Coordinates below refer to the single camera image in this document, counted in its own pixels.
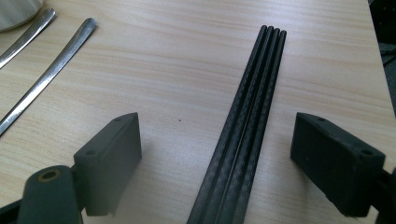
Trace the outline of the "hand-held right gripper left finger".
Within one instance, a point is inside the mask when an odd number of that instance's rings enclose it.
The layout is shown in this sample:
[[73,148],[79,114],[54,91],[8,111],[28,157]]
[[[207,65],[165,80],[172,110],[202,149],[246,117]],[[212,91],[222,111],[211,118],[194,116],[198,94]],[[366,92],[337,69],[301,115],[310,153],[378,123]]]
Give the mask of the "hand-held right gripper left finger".
[[141,159],[138,114],[111,120],[74,155],[78,206],[92,217],[114,214]]

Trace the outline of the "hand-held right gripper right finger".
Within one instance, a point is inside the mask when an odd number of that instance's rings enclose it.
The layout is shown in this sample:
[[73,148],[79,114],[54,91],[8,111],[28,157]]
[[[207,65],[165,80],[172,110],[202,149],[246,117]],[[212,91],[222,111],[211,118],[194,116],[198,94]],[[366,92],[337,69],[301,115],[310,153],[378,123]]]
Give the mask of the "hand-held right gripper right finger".
[[290,157],[343,215],[368,214],[384,153],[324,118],[298,113]]

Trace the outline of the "row of black chopsticks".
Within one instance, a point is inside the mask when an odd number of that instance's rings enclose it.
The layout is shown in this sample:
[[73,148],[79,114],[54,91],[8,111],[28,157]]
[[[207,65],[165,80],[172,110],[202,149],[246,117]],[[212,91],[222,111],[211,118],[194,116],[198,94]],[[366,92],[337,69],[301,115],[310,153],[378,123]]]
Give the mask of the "row of black chopsticks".
[[187,224],[243,224],[287,32],[262,26]]

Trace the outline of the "metal spoon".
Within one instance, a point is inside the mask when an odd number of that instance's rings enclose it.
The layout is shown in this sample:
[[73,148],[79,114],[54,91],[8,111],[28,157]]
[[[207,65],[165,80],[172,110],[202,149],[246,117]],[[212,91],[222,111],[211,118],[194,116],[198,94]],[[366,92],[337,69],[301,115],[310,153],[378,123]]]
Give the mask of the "metal spoon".
[[27,47],[40,33],[42,33],[55,19],[56,11],[53,8],[45,9],[32,25],[0,55],[0,69],[9,63],[17,54]]
[[0,120],[0,137],[11,127],[18,117],[38,97],[38,95],[47,88],[51,81],[56,78],[56,76],[89,39],[95,29],[96,20],[94,18],[86,19],[79,26],[72,38],[59,53],[59,55],[54,59],[54,61],[49,65],[46,71]]

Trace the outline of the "black stand base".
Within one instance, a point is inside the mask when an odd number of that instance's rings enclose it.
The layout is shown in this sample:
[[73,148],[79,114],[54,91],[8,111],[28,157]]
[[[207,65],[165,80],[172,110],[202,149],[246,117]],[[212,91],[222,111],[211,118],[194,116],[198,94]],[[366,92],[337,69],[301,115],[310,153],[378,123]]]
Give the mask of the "black stand base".
[[396,0],[371,0],[369,8],[377,40],[396,45]]

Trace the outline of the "white cup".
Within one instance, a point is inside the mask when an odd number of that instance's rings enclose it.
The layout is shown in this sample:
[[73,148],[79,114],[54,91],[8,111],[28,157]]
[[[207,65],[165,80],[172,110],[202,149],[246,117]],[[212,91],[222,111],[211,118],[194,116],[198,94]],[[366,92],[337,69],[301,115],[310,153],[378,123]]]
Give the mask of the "white cup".
[[0,32],[18,27],[33,18],[44,0],[0,0]]

